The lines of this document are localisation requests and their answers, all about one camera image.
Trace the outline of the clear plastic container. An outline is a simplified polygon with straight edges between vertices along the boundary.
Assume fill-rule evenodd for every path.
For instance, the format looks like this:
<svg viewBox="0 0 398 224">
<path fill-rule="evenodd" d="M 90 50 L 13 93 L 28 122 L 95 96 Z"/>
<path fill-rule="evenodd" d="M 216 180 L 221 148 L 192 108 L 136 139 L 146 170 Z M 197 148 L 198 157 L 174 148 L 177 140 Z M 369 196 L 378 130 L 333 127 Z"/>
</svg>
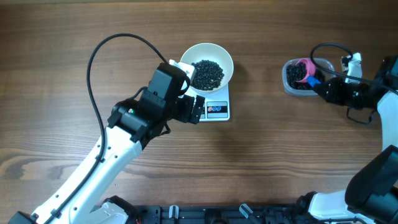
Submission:
<svg viewBox="0 0 398 224">
<path fill-rule="evenodd" d="M 299 58 L 295 58 L 292 60 L 287 61 L 283 68 L 282 68 L 282 83 L 284 86 L 284 91 L 288 95 L 293 95 L 293 96 L 317 96 L 317 93 L 315 93 L 313 90 L 298 90 L 295 88 L 292 88 L 287 80 L 287 72 L 286 69 L 289 65 L 296 65 L 296 63 L 299 61 Z M 335 68 L 333 64 L 328 61 L 327 59 L 324 58 L 315 58 L 316 63 L 321 65 L 322 67 L 325 67 L 329 70 L 335 71 Z"/>
</svg>

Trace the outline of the black beans in container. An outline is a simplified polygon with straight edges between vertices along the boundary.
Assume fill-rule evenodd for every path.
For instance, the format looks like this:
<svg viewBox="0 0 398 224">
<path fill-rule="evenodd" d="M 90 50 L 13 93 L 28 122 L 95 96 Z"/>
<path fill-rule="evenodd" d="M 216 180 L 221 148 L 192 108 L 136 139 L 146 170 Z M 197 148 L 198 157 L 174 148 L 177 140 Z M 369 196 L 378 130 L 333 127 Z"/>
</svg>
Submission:
<svg viewBox="0 0 398 224">
<path fill-rule="evenodd" d="M 305 75 L 305 65 L 288 65 L 285 71 L 290 87 L 296 90 L 312 90 L 308 83 L 297 83 Z"/>
</svg>

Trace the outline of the white bowl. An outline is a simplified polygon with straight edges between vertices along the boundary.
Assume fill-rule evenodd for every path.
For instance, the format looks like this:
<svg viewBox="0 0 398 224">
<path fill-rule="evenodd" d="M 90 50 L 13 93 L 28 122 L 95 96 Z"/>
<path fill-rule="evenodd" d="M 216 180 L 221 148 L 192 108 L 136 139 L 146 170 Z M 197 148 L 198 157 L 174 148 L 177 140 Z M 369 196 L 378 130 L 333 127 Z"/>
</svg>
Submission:
<svg viewBox="0 0 398 224">
<path fill-rule="evenodd" d="M 217 63 L 220 68 L 223 69 L 224 77 L 220 81 L 220 86 L 213 90 L 199 90 L 194 87 L 190 87 L 191 90 L 195 91 L 198 95 L 210 95 L 221 90 L 227 86 L 231 80 L 234 72 L 234 63 L 230 54 L 221 46 L 212 43 L 200 43 L 190 47 L 182 55 L 180 62 L 191 65 L 202 60 L 209 60 Z"/>
</svg>

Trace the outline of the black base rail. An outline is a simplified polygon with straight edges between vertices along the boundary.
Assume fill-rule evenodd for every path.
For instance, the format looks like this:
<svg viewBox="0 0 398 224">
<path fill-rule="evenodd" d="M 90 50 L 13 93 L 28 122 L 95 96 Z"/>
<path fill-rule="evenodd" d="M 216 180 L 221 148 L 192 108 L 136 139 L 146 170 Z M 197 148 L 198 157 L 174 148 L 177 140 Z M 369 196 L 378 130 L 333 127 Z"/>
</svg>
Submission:
<svg viewBox="0 0 398 224">
<path fill-rule="evenodd" d="M 132 205 L 118 196 L 102 201 L 113 203 L 127 213 L 126 223 L 140 224 L 194 224 L 194 223 L 262 223 L 289 224 L 314 223 L 315 220 L 304 214 L 303 209 L 294 204 L 266 205 L 250 207 L 245 212 L 243 207 L 180 207 L 172 205 Z"/>
</svg>

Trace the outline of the white kitchen scale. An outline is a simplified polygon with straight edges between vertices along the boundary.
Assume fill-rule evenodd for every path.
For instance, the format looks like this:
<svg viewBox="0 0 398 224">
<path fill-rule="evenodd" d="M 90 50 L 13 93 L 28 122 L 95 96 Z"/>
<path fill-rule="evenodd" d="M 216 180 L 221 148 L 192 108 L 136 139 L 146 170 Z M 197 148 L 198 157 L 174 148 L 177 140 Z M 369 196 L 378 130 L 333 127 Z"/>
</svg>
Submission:
<svg viewBox="0 0 398 224">
<path fill-rule="evenodd" d="M 214 93 L 199 93 L 189 88 L 187 95 L 205 98 L 200 122 L 228 121 L 230 119 L 229 85 L 226 84 Z"/>
</svg>

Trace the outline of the pink scoop with blue handle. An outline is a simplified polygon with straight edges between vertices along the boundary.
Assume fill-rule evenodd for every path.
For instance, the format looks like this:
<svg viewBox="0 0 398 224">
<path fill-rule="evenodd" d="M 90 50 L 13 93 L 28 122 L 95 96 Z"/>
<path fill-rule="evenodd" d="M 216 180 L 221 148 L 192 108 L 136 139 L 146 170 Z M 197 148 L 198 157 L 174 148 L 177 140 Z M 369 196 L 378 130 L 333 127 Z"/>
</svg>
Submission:
<svg viewBox="0 0 398 224">
<path fill-rule="evenodd" d="M 296 65 L 305 65 L 305 75 L 301 80 L 297 81 L 297 83 L 308 83 L 311 87 L 321 84 L 321 82 L 315 78 L 316 66 L 309 58 L 300 59 Z"/>
</svg>

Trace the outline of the black beans in bowl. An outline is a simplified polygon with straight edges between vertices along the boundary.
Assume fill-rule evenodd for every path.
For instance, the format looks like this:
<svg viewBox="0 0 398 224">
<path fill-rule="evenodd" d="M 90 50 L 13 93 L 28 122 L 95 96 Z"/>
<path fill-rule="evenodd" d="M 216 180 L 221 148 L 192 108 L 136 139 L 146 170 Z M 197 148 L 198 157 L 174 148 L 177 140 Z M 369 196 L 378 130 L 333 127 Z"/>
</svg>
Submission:
<svg viewBox="0 0 398 224">
<path fill-rule="evenodd" d="M 197 90 L 211 91 L 221 86 L 224 73 L 216 62 L 201 60 L 191 65 L 195 68 L 195 76 L 191 81 L 192 87 Z"/>
</svg>

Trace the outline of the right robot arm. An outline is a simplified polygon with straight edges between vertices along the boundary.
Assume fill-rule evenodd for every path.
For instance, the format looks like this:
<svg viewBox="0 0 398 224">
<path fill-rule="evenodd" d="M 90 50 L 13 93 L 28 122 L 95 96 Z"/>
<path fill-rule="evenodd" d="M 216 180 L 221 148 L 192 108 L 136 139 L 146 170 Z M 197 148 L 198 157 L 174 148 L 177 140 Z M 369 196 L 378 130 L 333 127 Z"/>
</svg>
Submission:
<svg viewBox="0 0 398 224">
<path fill-rule="evenodd" d="M 382 122 L 382 151 L 346 190 L 301 196 L 292 223 L 397 223 L 397 56 L 386 57 L 373 83 L 332 78 L 308 83 L 325 101 L 349 109 L 370 108 Z"/>
</svg>

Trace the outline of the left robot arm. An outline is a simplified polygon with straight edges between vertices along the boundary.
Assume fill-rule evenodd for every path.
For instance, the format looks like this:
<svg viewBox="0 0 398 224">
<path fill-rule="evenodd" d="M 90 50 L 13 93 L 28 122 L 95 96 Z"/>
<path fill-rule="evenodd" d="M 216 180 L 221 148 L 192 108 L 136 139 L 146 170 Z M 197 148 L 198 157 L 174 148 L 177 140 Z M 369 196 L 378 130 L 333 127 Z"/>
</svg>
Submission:
<svg viewBox="0 0 398 224">
<path fill-rule="evenodd" d="M 185 93 L 195 75 L 193 65 L 161 63 L 140 100 L 114 106 L 104 134 L 66 182 L 33 213 L 17 212 L 10 223 L 135 223 L 135 208 L 121 198 L 96 203 L 150 140 L 170 132 L 167 121 L 199 122 L 205 99 Z"/>
</svg>

